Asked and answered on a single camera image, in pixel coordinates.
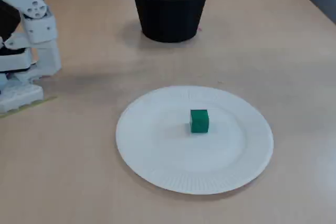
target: wooden table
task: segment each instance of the wooden table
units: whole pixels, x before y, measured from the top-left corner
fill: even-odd
[[[336,221],[336,27],[308,0],[207,0],[198,35],[141,34],[134,0],[47,0],[63,69],[57,99],[0,120],[3,224],[315,224]],[[191,84],[234,93],[268,120],[272,160],[221,195],[165,191],[115,147],[146,92]]]

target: green cube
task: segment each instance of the green cube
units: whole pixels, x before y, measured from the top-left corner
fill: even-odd
[[[190,110],[191,133],[207,133],[209,130],[209,116],[207,110]]]

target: black pot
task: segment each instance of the black pot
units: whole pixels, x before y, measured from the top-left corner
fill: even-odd
[[[197,33],[205,0],[135,0],[143,33],[160,42],[181,42]]]

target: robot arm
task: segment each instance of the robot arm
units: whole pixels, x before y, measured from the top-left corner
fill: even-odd
[[[0,37],[0,113],[5,113],[42,100],[42,88],[31,82],[54,75],[61,63],[55,17],[44,0],[2,1],[19,11],[24,30],[6,41]],[[33,61],[31,48],[37,49],[38,61]]]
[[[21,82],[55,74],[61,67],[56,21],[44,0],[3,1],[19,10],[24,33],[13,33],[0,46],[0,74],[14,72]],[[39,57],[33,65],[31,48],[37,48]]]

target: paper plate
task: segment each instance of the paper plate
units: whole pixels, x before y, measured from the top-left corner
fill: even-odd
[[[206,134],[190,132],[190,110],[207,109]],[[116,132],[127,165],[148,182],[185,194],[218,194],[255,179],[273,153],[265,118],[228,92],[175,86],[131,103]]]

